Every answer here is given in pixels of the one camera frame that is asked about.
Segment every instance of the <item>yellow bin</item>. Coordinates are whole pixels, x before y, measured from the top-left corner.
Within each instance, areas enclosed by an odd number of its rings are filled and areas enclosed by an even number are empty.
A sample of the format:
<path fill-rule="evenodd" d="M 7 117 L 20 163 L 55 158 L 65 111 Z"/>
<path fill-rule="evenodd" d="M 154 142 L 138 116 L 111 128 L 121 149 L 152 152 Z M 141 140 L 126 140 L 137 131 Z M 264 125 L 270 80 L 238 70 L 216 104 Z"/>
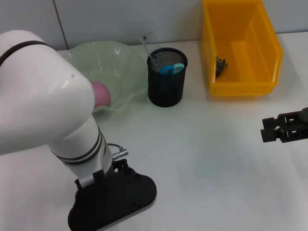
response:
<path fill-rule="evenodd" d="M 203 0 L 202 52 L 210 93 L 254 96 L 278 84 L 283 51 L 261 0 Z M 217 57 L 228 67 L 216 77 Z"/>

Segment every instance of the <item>white table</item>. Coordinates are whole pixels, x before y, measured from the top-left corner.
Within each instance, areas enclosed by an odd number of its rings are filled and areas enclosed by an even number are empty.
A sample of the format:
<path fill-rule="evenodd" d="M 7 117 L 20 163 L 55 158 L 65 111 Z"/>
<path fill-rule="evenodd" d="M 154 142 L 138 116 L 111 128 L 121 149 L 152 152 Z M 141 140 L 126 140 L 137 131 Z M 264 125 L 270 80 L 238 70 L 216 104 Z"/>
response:
<path fill-rule="evenodd" d="M 155 205 L 111 231 L 307 231 L 308 141 L 263 143 L 262 119 L 308 106 L 308 33 L 279 35 L 280 83 L 253 101 L 206 93 L 199 43 L 164 44 L 188 58 L 182 101 L 146 95 L 96 115 L 107 141 L 156 183 Z M 144 57 L 143 47 L 135 46 Z M 46 146 L 0 157 L 0 230 L 69 231 L 76 177 Z"/>

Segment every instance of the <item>green bowl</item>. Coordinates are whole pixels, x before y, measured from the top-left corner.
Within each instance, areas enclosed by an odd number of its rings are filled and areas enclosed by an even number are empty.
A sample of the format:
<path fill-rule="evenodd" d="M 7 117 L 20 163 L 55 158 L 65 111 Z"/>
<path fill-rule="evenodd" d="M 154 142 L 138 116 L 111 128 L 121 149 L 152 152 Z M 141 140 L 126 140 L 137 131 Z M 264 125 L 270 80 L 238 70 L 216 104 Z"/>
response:
<path fill-rule="evenodd" d="M 130 46 L 113 41 L 88 42 L 63 57 L 89 81 L 102 82 L 108 88 L 110 106 L 99 106 L 93 112 L 118 110 L 147 91 L 146 60 Z"/>

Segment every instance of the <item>black mesh pen holder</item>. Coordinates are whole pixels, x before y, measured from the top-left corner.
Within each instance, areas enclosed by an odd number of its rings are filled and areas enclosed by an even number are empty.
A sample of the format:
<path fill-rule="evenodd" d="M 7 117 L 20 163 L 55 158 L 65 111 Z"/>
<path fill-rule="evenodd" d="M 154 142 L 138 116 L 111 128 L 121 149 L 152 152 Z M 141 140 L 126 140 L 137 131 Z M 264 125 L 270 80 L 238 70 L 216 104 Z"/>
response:
<path fill-rule="evenodd" d="M 159 107 L 172 107 L 179 103 L 183 95 L 187 58 L 185 54 L 174 48 L 155 50 L 151 56 L 155 64 L 148 57 L 148 96 L 152 103 Z M 184 64 L 179 72 L 167 75 L 161 74 L 161 68 L 168 65 Z"/>

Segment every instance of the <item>pink object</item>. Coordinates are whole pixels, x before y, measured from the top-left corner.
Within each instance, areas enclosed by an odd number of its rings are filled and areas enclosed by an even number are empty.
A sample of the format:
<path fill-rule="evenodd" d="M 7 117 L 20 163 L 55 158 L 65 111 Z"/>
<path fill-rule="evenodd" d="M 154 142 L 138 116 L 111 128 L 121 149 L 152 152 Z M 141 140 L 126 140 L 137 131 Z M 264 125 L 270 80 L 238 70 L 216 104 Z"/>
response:
<path fill-rule="evenodd" d="M 111 97 L 108 88 L 103 83 L 98 81 L 91 82 L 91 84 L 95 96 L 94 108 L 99 106 L 109 106 Z"/>

